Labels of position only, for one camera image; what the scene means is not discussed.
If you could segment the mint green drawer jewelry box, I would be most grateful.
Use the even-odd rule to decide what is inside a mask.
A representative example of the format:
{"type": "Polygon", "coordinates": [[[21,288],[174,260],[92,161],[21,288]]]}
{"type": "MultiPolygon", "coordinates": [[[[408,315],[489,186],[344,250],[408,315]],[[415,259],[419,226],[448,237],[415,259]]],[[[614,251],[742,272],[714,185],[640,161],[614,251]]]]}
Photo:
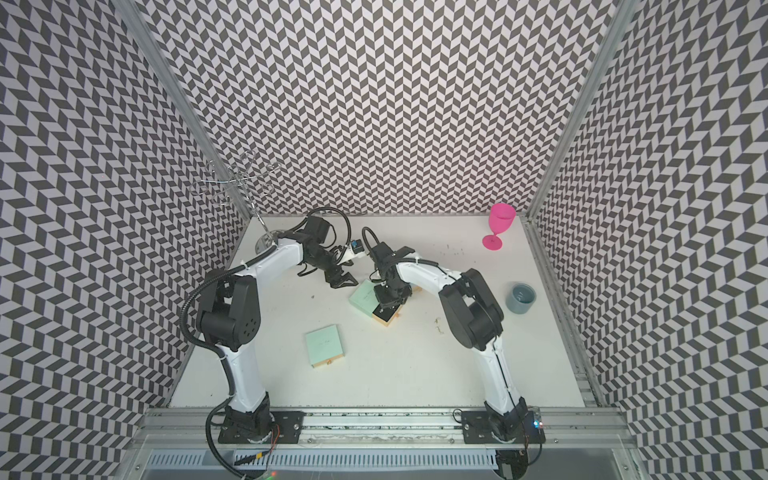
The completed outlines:
{"type": "Polygon", "coordinates": [[[367,318],[389,326],[400,315],[401,306],[384,307],[376,297],[374,283],[365,280],[349,297],[349,303],[367,318]]]}

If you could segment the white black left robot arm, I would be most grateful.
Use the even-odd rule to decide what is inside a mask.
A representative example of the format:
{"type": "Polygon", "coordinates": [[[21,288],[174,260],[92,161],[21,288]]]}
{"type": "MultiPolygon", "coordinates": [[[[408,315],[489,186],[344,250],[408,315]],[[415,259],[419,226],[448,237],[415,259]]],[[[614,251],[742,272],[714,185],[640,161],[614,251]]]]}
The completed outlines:
{"type": "Polygon", "coordinates": [[[278,441],[279,424],[258,375],[255,338],[261,327],[260,289],[299,265],[321,271],[333,289],[357,280],[343,267],[346,255],[361,249],[352,238],[349,217],[336,207],[310,210],[286,230],[266,230],[254,258],[229,269],[210,272],[181,307],[180,329],[192,345],[217,355],[228,385],[227,398],[212,411],[206,427],[219,428],[221,444],[278,441]]]}

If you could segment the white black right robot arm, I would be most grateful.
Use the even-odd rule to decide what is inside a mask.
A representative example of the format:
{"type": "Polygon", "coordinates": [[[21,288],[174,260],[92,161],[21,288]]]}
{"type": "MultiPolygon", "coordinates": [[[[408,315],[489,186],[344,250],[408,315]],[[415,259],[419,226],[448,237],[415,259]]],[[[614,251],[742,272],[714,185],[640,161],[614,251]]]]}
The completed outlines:
{"type": "Polygon", "coordinates": [[[361,234],[378,273],[374,293],[379,304],[386,309],[398,308],[416,287],[435,295],[450,332],[474,354],[494,437],[503,443],[520,438],[528,405],[514,385],[504,355],[504,313],[482,274],[476,269],[458,272],[444,268],[411,247],[393,250],[368,226],[361,234]]]}

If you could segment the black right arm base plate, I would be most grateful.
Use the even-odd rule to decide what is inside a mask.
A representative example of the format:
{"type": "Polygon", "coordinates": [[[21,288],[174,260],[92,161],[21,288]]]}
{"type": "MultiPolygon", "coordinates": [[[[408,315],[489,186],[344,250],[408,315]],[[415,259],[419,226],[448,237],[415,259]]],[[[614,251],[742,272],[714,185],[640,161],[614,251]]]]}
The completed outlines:
{"type": "Polygon", "coordinates": [[[512,413],[503,418],[486,410],[460,410],[452,412],[460,424],[465,444],[540,445],[546,442],[540,415],[528,410],[524,417],[512,413]]]}

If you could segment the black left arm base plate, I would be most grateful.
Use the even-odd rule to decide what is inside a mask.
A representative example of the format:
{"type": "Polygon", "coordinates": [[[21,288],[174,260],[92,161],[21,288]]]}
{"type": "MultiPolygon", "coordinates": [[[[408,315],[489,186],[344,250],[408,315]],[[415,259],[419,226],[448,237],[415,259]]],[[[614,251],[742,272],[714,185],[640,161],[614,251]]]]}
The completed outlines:
{"type": "Polygon", "coordinates": [[[270,443],[276,439],[279,445],[297,444],[303,430],[303,411],[277,411],[258,414],[239,412],[225,413],[219,430],[220,444],[246,445],[270,443]]]}

